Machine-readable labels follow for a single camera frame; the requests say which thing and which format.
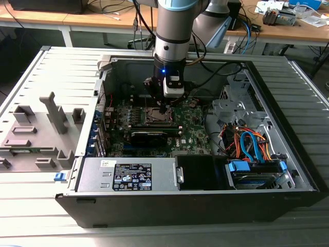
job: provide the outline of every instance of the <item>warning label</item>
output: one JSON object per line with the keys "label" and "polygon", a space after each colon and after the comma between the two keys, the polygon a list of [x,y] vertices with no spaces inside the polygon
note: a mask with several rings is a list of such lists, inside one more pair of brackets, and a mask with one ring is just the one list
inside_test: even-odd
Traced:
{"label": "warning label", "polygon": [[152,190],[151,164],[116,164],[113,190]]}

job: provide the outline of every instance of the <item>motherboard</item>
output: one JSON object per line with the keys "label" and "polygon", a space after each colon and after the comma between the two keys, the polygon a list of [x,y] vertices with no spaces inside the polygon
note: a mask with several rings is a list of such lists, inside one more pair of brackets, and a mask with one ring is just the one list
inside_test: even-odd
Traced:
{"label": "motherboard", "polygon": [[165,114],[157,104],[120,101],[109,112],[108,157],[175,157],[210,154],[203,107],[186,100]]}

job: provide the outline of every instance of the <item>green circuit board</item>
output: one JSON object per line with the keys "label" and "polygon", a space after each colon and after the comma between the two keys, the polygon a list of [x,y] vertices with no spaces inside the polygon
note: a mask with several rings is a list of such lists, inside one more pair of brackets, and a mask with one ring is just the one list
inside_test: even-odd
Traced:
{"label": "green circuit board", "polygon": [[[149,113],[156,111],[156,108],[133,107],[124,101],[114,108],[113,122],[116,125],[110,128],[111,147],[107,152],[109,157],[174,157],[179,154],[210,154],[209,140],[203,126],[202,107],[191,108],[190,101],[187,100],[179,107],[170,108],[168,116],[157,114],[154,122],[148,122]],[[134,118],[129,119],[130,113],[134,113]],[[129,135],[134,131],[131,125],[148,129],[149,125],[159,125],[147,130],[150,132],[180,132],[179,136],[170,136],[163,147],[157,148],[135,148],[131,146]]]}

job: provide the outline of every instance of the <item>floor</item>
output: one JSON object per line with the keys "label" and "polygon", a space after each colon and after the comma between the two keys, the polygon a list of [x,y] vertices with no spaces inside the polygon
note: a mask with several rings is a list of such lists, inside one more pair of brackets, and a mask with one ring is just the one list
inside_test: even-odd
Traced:
{"label": "floor", "polygon": [[[0,83],[0,104],[6,99],[11,89],[19,80],[24,70],[32,61],[41,45],[64,46],[64,40],[59,31],[39,30],[39,29],[16,29],[17,39],[12,40],[9,37],[0,42],[0,73],[2,81]],[[103,44],[101,33],[72,32],[72,42],[75,47],[90,48],[122,48],[127,49],[127,43],[133,38],[130,34],[108,34],[110,46]],[[225,42],[215,52],[224,51]],[[308,74],[314,65],[316,56],[307,46],[295,46],[289,48],[286,56],[290,60],[295,60],[299,66]],[[329,63],[324,64],[322,69],[317,73],[313,82],[329,97],[329,91],[326,90],[325,84],[329,82],[328,71]]]}

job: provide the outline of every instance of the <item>metal table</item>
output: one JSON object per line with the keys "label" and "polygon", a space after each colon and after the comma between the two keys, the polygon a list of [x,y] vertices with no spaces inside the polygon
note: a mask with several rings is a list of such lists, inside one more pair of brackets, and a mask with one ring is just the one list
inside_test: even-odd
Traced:
{"label": "metal table", "polygon": [[[12,107],[52,87],[65,112],[88,107],[97,60],[125,50],[45,47],[0,107],[0,139]],[[141,56],[150,55],[140,52]],[[219,55],[209,54],[208,59]],[[220,55],[253,61],[283,113],[329,185],[329,102],[294,62],[285,57]],[[329,198],[298,208],[272,223],[83,229],[54,200],[65,183],[55,172],[0,173],[0,244],[20,246],[327,246]]]}

